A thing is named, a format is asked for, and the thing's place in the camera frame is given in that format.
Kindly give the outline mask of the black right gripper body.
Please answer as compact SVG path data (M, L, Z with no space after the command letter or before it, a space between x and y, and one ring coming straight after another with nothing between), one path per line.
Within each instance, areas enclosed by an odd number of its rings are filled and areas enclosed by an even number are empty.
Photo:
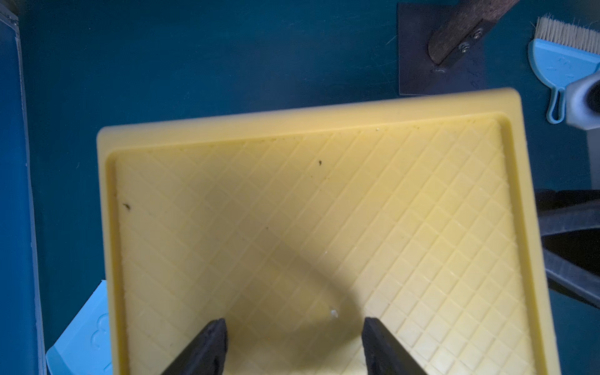
M599 191L538 189L535 201L548 287L599 307Z

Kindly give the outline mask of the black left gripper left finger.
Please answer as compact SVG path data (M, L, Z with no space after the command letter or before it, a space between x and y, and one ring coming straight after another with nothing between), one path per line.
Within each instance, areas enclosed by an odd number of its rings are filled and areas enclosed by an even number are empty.
M162 372L162 375L222 375L228 353L226 320L211 320Z

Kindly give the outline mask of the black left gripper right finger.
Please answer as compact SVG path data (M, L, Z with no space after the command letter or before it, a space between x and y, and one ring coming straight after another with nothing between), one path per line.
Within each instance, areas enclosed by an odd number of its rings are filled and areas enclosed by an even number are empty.
M361 339L369 375L427 374L378 318L365 318Z

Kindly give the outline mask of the yellow plastic drawer cabinet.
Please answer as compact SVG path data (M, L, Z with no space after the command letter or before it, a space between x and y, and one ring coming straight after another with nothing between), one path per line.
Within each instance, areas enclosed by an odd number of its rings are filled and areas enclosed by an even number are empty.
M561 371L511 88L105 127L112 370L211 320L227 374L364 374L363 320L429 374Z

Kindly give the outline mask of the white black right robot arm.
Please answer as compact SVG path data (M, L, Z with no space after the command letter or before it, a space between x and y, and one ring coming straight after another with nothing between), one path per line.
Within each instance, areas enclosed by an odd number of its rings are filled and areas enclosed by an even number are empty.
M599 129L599 73L567 86L567 123ZM545 273L559 292L599 307L599 190L537 190Z

